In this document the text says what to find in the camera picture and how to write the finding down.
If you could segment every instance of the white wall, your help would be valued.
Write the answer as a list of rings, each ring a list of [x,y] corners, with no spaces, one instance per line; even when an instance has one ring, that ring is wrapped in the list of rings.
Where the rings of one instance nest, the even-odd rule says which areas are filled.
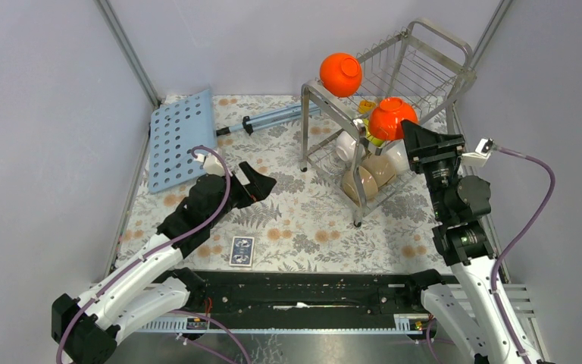
[[[508,259],[530,289],[553,361],[582,362],[582,2],[519,1],[505,17],[459,114],[472,143],[492,137],[549,163],[555,195]],[[495,155],[492,182],[502,242],[548,187],[542,168]]]
[[[151,107],[93,1],[0,2],[0,363],[104,273]]]
[[[475,46],[498,0],[112,0],[158,93],[299,94],[334,52],[429,17]]]

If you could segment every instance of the blue plastic board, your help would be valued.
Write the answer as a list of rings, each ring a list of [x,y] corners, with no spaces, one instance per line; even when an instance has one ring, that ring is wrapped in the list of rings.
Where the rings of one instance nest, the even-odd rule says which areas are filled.
[[[149,191],[165,190],[203,175],[191,148],[217,148],[211,90],[163,105],[151,115]]]

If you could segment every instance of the tan cup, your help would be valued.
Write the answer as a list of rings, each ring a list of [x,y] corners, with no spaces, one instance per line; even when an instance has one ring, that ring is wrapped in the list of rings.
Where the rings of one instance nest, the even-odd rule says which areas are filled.
[[[396,179],[396,169],[393,167],[391,158],[386,155],[370,155],[362,161],[362,166],[374,177],[378,188]]]
[[[376,180],[371,175],[371,173],[362,166],[358,167],[358,172],[360,173],[360,179],[362,181],[362,189],[365,191],[367,201],[370,201],[378,194],[378,185],[376,184]],[[351,170],[348,170],[343,177],[343,190],[347,196],[353,200],[353,202],[356,204],[360,203],[358,194],[355,191],[353,172]]]

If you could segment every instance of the wire rack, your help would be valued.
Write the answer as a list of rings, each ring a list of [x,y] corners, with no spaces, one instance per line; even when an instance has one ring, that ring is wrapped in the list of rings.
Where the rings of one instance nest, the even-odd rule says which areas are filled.
[[[422,27],[422,30],[419,30],[425,32],[423,35],[426,38],[423,39],[429,42],[414,35],[416,26]],[[445,52],[435,49],[430,44],[437,44]],[[461,63],[448,56],[451,54],[450,51],[456,51],[461,55]],[[411,104],[418,115],[419,124],[424,126],[427,126],[427,122],[434,116],[447,111],[448,132],[453,133],[453,123],[450,120],[453,116],[452,103],[467,92],[476,79],[475,72],[468,66],[471,57],[471,47],[466,42],[431,21],[419,18],[412,21],[403,31],[388,36],[356,55],[362,68],[363,80],[355,95],[339,99],[327,91],[319,80],[308,81],[302,86],[301,169],[306,171],[308,164],[311,164],[321,178],[337,187],[345,201],[352,207],[355,226],[360,226],[363,217],[415,178],[411,172],[398,176],[392,184],[381,188],[373,200],[366,200],[358,168],[362,160],[371,154],[382,154],[384,150],[393,146],[394,142],[385,142],[381,146],[369,143],[363,119],[368,118],[371,111],[359,110],[360,102],[365,100],[378,105],[380,100],[386,97],[400,97]],[[310,149],[309,101],[318,105],[323,113],[329,115],[342,128]],[[352,163],[345,163],[336,156],[335,143],[340,133],[349,133],[356,140],[354,153],[356,158]],[[355,176],[354,182],[360,196],[359,203],[352,201],[342,191],[343,175],[349,169]]]

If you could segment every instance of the playing card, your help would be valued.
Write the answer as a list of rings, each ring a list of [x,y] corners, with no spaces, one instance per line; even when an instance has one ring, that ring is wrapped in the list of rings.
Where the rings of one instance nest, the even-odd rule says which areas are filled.
[[[253,263],[252,237],[233,237],[229,265],[232,267],[250,267]]]

